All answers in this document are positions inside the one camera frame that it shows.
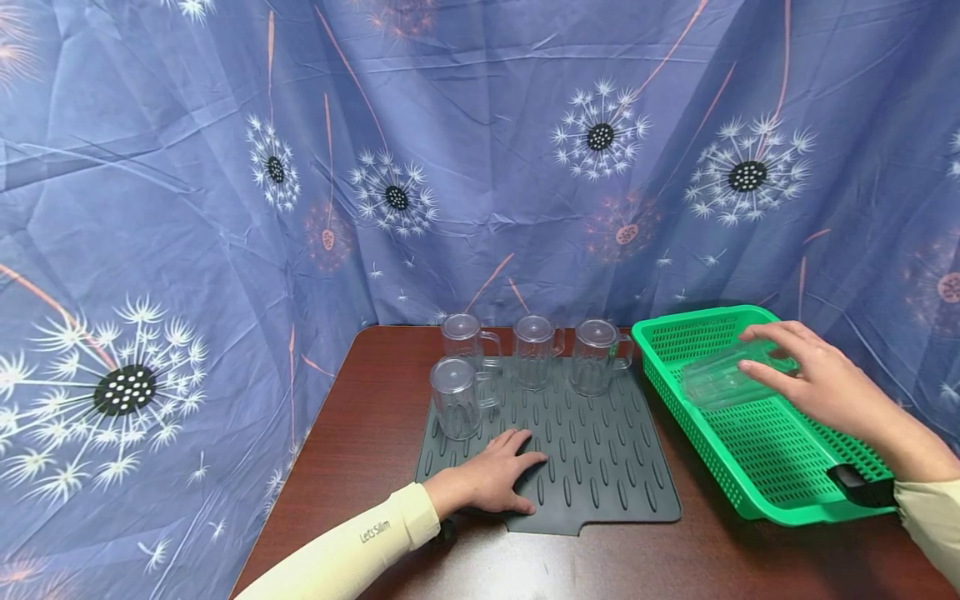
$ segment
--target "blue fabric backdrop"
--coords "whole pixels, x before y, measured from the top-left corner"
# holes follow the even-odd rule
[[[225,598],[361,328],[801,319],[960,443],[953,0],[0,0],[0,591]]]

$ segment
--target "arm sleeve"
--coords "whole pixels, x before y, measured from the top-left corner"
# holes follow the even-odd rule
[[[440,532],[430,496],[410,484],[326,532],[250,584],[236,600],[348,600]]]
[[[897,482],[900,518],[913,541],[960,591],[960,480]]]

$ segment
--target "person's right hand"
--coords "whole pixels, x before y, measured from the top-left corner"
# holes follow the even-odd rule
[[[868,444],[907,417],[843,352],[806,325],[758,324],[740,334],[744,342],[757,338],[774,342],[792,356],[800,363],[800,374],[793,377],[749,360],[740,361],[740,370],[783,394],[808,417]]]
[[[805,325],[751,325],[740,335],[744,342],[757,338],[777,344],[780,349],[775,353],[792,356],[800,363],[800,373],[793,377],[754,361],[740,361],[738,367],[747,376],[783,394],[811,419],[871,445],[901,481],[960,479],[960,461],[939,436]]]

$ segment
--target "wooden table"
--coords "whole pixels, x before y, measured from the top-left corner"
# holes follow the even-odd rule
[[[505,351],[513,347],[510,329],[495,331]],[[357,336],[236,591],[412,480],[427,377],[442,354],[437,327]],[[679,522],[587,525],[573,538],[456,516],[456,543],[424,546],[362,597],[956,598],[895,516],[802,528],[740,518],[656,392],[644,389],[684,506]]]

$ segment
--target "clear plastic mug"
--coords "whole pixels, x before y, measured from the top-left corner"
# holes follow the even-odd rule
[[[473,315],[450,315],[440,325],[444,336],[444,355],[467,358],[478,371],[499,369],[503,350],[500,336],[480,328],[480,322]],[[483,340],[496,344],[497,358],[484,358]]]
[[[753,360],[780,372],[798,368],[789,357],[774,358],[777,345],[767,340],[738,342],[684,367],[684,394],[701,410],[718,410],[774,396],[776,392],[755,382],[737,368],[741,360]]]
[[[527,390],[545,388],[550,379],[550,365],[554,357],[563,351],[562,329],[540,315],[522,317],[514,324],[516,383]]]
[[[624,358],[616,358],[620,343],[629,344]],[[618,371],[626,371],[634,360],[634,341],[609,321],[587,319],[577,325],[577,341],[570,361],[570,387],[581,396],[600,396],[610,388]]]
[[[480,429],[481,411],[496,405],[496,398],[480,398],[477,389],[490,377],[463,358],[444,358],[430,370],[430,400],[448,438],[465,440]]]

